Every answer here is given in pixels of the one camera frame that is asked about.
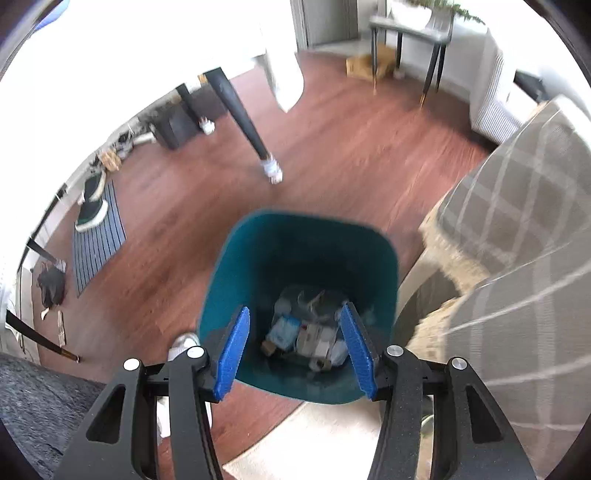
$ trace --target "door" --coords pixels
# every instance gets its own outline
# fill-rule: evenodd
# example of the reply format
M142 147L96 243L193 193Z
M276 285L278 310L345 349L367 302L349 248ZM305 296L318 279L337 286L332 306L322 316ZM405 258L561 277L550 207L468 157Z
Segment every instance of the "door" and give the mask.
M301 0L307 46L357 38L356 0Z

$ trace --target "silver screw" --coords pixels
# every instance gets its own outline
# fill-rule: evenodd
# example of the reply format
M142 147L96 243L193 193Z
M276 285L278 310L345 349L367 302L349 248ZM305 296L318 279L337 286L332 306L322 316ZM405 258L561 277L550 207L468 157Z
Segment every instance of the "silver screw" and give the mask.
M203 350L200 346L192 346L189 350L187 350L187 356L191 358L199 358L203 356L205 350Z
M386 353L390 356L401 356L404 353L404 348L399 345L390 345L386 348Z
M458 370L464 370L468 366L468 363L460 357L455 357L452 360L452 367L457 368Z
M123 364L123 368L127 371L132 372L139 367L139 360L137 358L128 358Z

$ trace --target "blue striped rug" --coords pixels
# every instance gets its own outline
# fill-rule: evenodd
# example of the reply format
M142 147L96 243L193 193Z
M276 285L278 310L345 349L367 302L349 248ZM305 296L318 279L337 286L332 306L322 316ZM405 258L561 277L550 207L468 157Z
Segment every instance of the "blue striped rug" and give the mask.
M76 291L79 297L88 283L125 242L125 230L119 216L113 180L105 186L102 197L109 204L105 220L86 232L76 232L72 241Z

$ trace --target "table leg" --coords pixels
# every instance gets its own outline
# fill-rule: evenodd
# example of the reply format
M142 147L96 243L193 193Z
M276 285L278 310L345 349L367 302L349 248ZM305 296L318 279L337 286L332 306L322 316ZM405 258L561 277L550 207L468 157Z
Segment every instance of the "table leg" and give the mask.
M402 33L398 32L396 39L396 70L400 70L400 59L402 58Z
M445 61L445 45L441 46L439 53L439 69L437 71L437 91L439 91L439 83L441 82L441 74L443 73L443 62Z
M222 69L217 68L206 72L205 76L209 85L212 86L213 91L217 93L217 96L229 110L230 114L242 130L242 133L244 133L248 141L251 143L252 148L255 149L261 160L261 165L265 170L265 174L271 183L275 184L281 182L283 180L281 167L262 142L251 118L248 116L248 112L240 101L238 93L230 83L230 80L226 77L226 74Z
M423 94L421 95L421 107L425 103L427 92L431 86L433 80L433 73L435 72L435 64L437 63L437 56L439 55L440 45L435 44L433 47L433 53L431 54L431 63L429 64L429 70L427 71L427 78L425 78L425 86L423 87Z
M10 310L6 312L6 323L9 324L12 328L14 328L17 332L22 333L25 337L30 338L33 342L44 346L48 350L55 352L61 356L65 356L70 360L74 360L77 363L80 363L80 357L75 355L65 348L56 345L51 340L48 340L43 335L37 333L31 327L29 327L26 323L24 323L19 317L14 315Z
M378 74L378 30L371 29L371 75L374 79L374 92L376 75Z
M36 254L38 254L41 258L45 258L45 260L50 261L53 263L60 271L66 273L66 262L63 260L59 260L53 255L51 255L47 250L45 250L41 245L39 245L35 240L30 238L27 241L27 247L33 250Z

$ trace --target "wooden floor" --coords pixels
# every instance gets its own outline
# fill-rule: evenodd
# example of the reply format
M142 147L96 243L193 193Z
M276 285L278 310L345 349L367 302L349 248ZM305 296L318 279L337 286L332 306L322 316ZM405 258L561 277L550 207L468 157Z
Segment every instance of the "wooden floor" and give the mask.
M106 382L129 357L164 361L171 341L195 327L230 229L261 207L373 225L395 245L401 276L408 272L423 248L417 228L424 215L488 153L470 140L468 106L433 92L419 109L421 83L411 79L384 80L374 95L369 82L346 77L341 57L303 54L300 64L304 95L287 114L262 70L233 81L283 167L282 184L267 182L229 116L213 135L178 151L137 148L112 175L127 242L79 299L68 269L61 307L67 348L83 362L41 348L43 365ZM77 213L74 207L47 247L70 265ZM57 315L40 320L39 289L33 290L35 328L57 342ZM213 410L220 461L250 447L297 405L235 385Z

